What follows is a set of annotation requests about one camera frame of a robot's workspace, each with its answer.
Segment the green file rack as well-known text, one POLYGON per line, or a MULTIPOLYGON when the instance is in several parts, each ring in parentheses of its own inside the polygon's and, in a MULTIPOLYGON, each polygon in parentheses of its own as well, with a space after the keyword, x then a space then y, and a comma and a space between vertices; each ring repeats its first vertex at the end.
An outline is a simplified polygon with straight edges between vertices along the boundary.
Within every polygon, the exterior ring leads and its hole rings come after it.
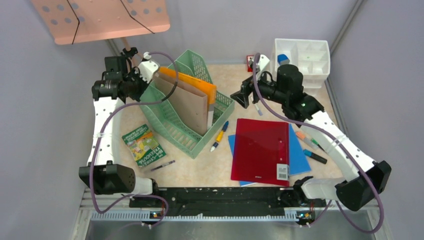
MULTIPOLYGON (((194 77, 213 83, 204 59, 192 50, 186 50, 175 63, 179 77, 194 77)), ((183 123, 183 119, 169 100, 161 104, 142 105, 140 108, 152 128, 163 138, 183 151, 191 158, 196 158, 207 143, 217 134, 235 108, 235 101, 217 91, 214 99, 212 125, 204 135, 196 133, 193 127, 183 123)))

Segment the beige pressure file folder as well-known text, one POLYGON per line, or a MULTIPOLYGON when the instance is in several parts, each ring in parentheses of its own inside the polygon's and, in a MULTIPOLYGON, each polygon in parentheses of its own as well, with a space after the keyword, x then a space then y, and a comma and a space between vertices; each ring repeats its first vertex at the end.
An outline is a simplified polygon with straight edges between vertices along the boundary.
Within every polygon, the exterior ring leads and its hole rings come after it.
POLYGON ((154 87, 168 98, 171 106, 183 124, 200 136, 204 136, 212 126, 212 114, 208 112, 208 97, 196 87, 167 76, 161 72, 153 78, 154 87))

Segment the red translucent file folder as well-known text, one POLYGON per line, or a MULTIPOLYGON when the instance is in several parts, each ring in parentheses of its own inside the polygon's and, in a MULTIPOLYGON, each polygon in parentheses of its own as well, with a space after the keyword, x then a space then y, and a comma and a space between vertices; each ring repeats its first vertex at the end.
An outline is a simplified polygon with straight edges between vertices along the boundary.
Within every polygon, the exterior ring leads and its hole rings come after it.
POLYGON ((230 179, 288 187, 289 124, 239 118, 230 179))

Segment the blue plastic folder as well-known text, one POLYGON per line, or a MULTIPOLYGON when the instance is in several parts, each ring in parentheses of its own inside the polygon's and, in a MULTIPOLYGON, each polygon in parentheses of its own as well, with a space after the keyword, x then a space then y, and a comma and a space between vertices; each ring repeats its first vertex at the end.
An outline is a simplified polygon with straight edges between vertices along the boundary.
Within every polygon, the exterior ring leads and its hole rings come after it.
MULTIPOLYGON (((235 138, 236 135, 228 136, 228 143, 230 147, 231 154, 234 155, 235 147, 235 138)), ((291 124, 288 125, 288 140, 289 140, 289 176, 293 177, 295 175, 300 175, 310 172, 312 169, 303 152, 303 148, 295 134, 295 131, 291 124)), ((239 181, 241 187, 246 187, 256 184, 256 182, 249 181, 239 181)))

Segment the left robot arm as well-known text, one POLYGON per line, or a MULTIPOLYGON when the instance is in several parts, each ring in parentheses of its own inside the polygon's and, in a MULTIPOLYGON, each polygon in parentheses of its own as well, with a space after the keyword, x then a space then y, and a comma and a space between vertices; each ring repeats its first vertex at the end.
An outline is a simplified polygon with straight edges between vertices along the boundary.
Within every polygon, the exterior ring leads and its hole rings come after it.
POLYGON ((106 70, 91 88, 95 115, 92 148, 78 175, 96 195, 141 195, 147 206, 154 207, 161 194, 154 189, 153 180, 136 176, 133 168, 120 161, 120 126, 126 99, 140 99, 159 64, 147 52, 138 66, 131 67, 130 62, 123 55, 104 59, 106 70))

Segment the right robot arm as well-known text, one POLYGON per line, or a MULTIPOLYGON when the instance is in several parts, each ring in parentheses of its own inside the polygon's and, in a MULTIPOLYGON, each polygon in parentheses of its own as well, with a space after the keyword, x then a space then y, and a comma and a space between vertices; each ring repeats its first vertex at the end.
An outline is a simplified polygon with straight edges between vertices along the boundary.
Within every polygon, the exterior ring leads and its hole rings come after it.
POLYGON ((340 169, 343 179, 304 178, 300 188, 293 192, 299 206, 307 206, 313 199, 337 201, 351 211, 358 211, 376 200, 384 209, 380 194, 385 190, 391 166, 384 160, 376 161, 361 151, 330 119, 324 106, 315 97, 304 92, 303 74, 298 67, 284 64, 278 67, 274 81, 262 79, 264 70, 254 66, 251 77, 230 97, 243 108, 249 106, 249 96, 268 108, 266 101, 281 104, 284 115, 270 112, 283 121, 296 124, 317 140, 325 153, 340 169))

